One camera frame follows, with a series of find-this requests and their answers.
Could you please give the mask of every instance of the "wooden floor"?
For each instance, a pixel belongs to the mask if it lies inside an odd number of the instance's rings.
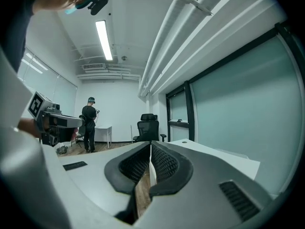
[[[74,143],[71,147],[68,147],[66,154],[58,155],[58,157],[86,154],[84,143],[80,142],[79,144]],[[123,147],[126,145],[129,145],[129,143],[112,144],[110,145],[109,149]],[[107,144],[104,143],[101,144],[97,143],[94,146],[96,152],[102,152],[108,150]],[[141,178],[141,180],[139,181],[138,185],[135,188],[138,217],[143,215],[143,213],[151,203],[151,200],[149,198],[150,187],[151,187],[151,183],[150,183],[149,167],[147,167],[144,176]]]

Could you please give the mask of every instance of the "person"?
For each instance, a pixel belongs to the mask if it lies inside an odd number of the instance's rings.
[[[96,109],[92,107],[95,104],[94,97],[88,99],[86,106],[82,108],[82,115],[85,116],[86,121],[86,132],[84,136],[84,145],[86,152],[89,152],[88,140],[90,143],[90,153],[94,153],[94,134],[95,134],[95,119],[96,119]]]
[[[2,0],[3,7],[11,4],[8,16],[5,17],[0,35],[0,46],[11,66],[18,69],[25,52],[26,31],[31,17],[40,10],[65,10],[84,3],[86,0]],[[49,119],[43,119],[45,130],[49,128]],[[37,124],[33,119],[22,118],[18,128],[41,138]]]

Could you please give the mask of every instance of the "white table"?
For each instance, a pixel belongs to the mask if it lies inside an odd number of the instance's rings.
[[[182,139],[178,141],[170,142],[170,144],[175,144],[178,146],[186,147],[198,152],[206,153],[209,155],[216,156],[228,164],[232,165],[240,172],[244,173],[246,176],[250,177],[252,180],[255,179],[258,168],[261,164],[259,161],[251,160],[247,156],[242,157],[240,154],[234,154],[233,152],[227,153],[224,151],[216,150],[199,143],[195,143],[189,139]]]
[[[100,126],[96,126],[95,129],[106,130],[107,146],[108,146],[108,149],[109,149],[109,142],[110,142],[110,145],[112,144],[112,126],[111,125],[100,125]]]

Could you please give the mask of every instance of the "ceiling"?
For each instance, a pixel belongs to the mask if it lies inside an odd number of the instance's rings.
[[[84,74],[82,65],[112,63],[142,75],[153,43],[172,0],[109,0],[92,16],[87,9],[67,15],[59,12],[62,24],[71,38],[79,58],[76,73]],[[106,21],[113,61],[106,61],[99,41],[96,21]]]

